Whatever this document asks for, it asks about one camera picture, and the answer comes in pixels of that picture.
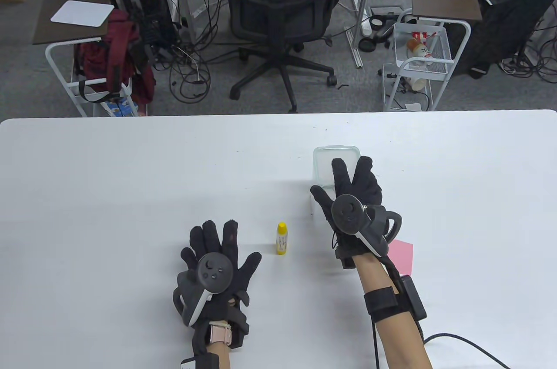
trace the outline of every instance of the pink paper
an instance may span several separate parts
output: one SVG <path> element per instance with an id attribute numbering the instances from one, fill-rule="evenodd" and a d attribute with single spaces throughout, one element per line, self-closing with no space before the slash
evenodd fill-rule
<path id="1" fill-rule="evenodd" d="M 409 242 L 393 240 L 389 245 L 389 258 L 401 275 L 412 275 L 414 245 Z"/>

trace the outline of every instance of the wrist strap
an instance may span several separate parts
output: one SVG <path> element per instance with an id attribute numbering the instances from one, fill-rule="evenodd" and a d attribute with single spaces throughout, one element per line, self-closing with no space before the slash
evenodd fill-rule
<path id="1" fill-rule="evenodd" d="M 402 294 L 395 294 L 392 287 L 368 292 L 364 295 L 364 300 L 374 323 L 410 311 L 408 299 Z"/>

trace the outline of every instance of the black glove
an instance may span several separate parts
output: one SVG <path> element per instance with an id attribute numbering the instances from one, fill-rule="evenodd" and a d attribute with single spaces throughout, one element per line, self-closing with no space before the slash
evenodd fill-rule
<path id="1" fill-rule="evenodd" d="M 209 252 L 219 252 L 232 262 L 233 276 L 230 286 L 220 294 L 214 294 L 207 301 L 197 322 L 193 325 L 195 333 L 192 345 L 195 355 L 207 352 L 205 336 L 210 321 L 227 321 L 232 327 L 231 349 L 241 347 L 243 336 L 249 333 L 245 315 L 240 311 L 240 301 L 249 305 L 247 287 L 253 273 L 261 261 L 261 253 L 254 252 L 247 256 L 241 268 L 238 268 L 238 223 L 228 221 L 222 230 L 222 244 L 219 242 L 217 228 L 213 221 L 203 223 L 203 228 L 196 226 L 189 233 L 189 245 L 181 251 L 181 258 L 188 265 L 189 272 L 195 271 L 199 260 Z"/>
<path id="2" fill-rule="evenodd" d="M 364 205 L 381 205 L 383 195 L 380 186 L 377 184 L 375 175 L 371 172 L 371 158 L 361 156 L 360 159 L 358 159 L 352 182 L 350 182 L 350 176 L 348 176 L 348 170 L 346 170 L 344 160 L 340 158 L 333 159 L 331 165 L 332 174 L 335 178 L 335 192 L 337 197 L 343 194 L 350 194 L 356 196 Z M 311 192 L 315 201 L 323 209 L 325 218 L 336 234 L 336 257 L 342 262 L 343 268 L 353 269 L 356 266 L 354 265 L 352 256 L 368 253 L 369 249 L 356 236 L 345 234 L 336 227 L 331 214 L 332 199 L 329 198 L 321 186 L 312 186 Z"/>

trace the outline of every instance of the chair base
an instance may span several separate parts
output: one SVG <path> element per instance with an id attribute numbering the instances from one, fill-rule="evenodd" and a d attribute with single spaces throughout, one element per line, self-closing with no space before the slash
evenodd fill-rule
<path id="1" fill-rule="evenodd" d="M 286 93 L 288 94 L 288 98 L 290 99 L 290 104 L 292 106 L 289 110 L 289 113 L 298 112 L 298 106 L 296 104 L 294 91 L 292 90 L 292 84 L 290 83 L 290 77 L 288 75 L 288 72 L 286 71 L 286 66 L 300 67 L 303 69 L 310 69 L 315 71 L 324 71 L 329 74 L 329 77 L 327 78 L 327 85 L 336 85 L 335 71 L 332 67 L 314 63 L 313 61 L 305 60 L 300 57 L 292 56 L 289 54 L 290 48 L 287 48 L 284 54 L 280 55 L 273 55 L 266 51 L 246 47 L 240 47 L 238 50 L 240 60 L 246 61 L 250 55 L 256 55 L 258 57 L 267 59 L 267 61 L 265 61 L 265 63 L 260 65 L 258 68 L 249 72 L 249 74 L 245 78 L 232 86 L 232 88 L 230 89 L 230 99 L 234 99 L 235 101 L 239 100 L 242 93 L 242 88 L 245 85 L 247 85 L 249 82 L 252 82 L 254 79 L 258 78 L 263 73 L 272 68 L 277 68 L 282 76 L 282 81 L 284 82 Z"/>

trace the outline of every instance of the watch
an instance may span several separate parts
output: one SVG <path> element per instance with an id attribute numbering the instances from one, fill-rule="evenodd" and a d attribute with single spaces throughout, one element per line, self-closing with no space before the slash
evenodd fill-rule
<path id="1" fill-rule="evenodd" d="M 208 344 L 225 343 L 230 346 L 232 343 L 232 328 L 225 321 L 209 322 L 209 330 L 207 331 Z"/>

